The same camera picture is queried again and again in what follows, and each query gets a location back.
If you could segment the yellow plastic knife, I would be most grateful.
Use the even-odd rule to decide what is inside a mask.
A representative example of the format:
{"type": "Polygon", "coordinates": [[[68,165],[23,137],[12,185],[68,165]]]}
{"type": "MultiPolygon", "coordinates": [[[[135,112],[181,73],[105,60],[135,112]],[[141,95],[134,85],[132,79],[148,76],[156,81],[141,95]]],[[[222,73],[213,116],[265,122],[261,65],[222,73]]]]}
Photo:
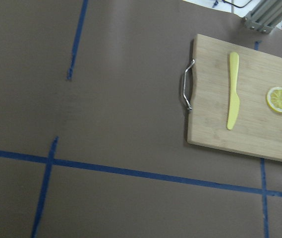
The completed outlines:
{"type": "Polygon", "coordinates": [[[237,93],[237,80],[239,71],[239,55],[237,52],[229,54],[229,108],[227,129],[232,130],[237,121],[240,109],[240,99],[237,93]]]}

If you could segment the wooden cutting board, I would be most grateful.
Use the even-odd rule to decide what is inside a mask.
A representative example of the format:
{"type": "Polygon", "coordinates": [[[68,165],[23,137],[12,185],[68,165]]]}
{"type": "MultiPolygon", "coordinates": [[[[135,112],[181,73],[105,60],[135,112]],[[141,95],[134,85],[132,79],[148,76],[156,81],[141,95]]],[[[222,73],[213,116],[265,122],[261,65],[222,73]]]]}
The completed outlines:
{"type": "Polygon", "coordinates": [[[282,87],[282,58],[198,34],[193,41],[192,111],[187,141],[282,162],[282,113],[271,109],[267,92],[282,87]],[[229,109],[229,54],[239,55],[239,114],[226,127],[229,109]]]}

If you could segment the yellow lemon slice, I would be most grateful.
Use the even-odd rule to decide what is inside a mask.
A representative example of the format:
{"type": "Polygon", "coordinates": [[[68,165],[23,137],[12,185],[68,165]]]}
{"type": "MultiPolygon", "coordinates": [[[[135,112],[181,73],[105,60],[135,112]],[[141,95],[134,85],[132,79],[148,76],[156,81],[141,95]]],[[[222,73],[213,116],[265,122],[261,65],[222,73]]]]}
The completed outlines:
{"type": "Polygon", "coordinates": [[[268,106],[275,112],[282,113],[282,87],[271,88],[266,95],[268,106]]]}

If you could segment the aluminium frame post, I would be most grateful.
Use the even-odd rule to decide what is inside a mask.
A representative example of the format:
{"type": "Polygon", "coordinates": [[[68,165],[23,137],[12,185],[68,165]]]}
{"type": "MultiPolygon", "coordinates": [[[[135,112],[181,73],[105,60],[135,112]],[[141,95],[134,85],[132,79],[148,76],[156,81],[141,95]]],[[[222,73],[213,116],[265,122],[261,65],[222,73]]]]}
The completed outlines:
{"type": "Polygon", "coordinates": [[[244,27],[269,34],[282,21],[282,0],[261,0],[244,17],[244,27]]]}

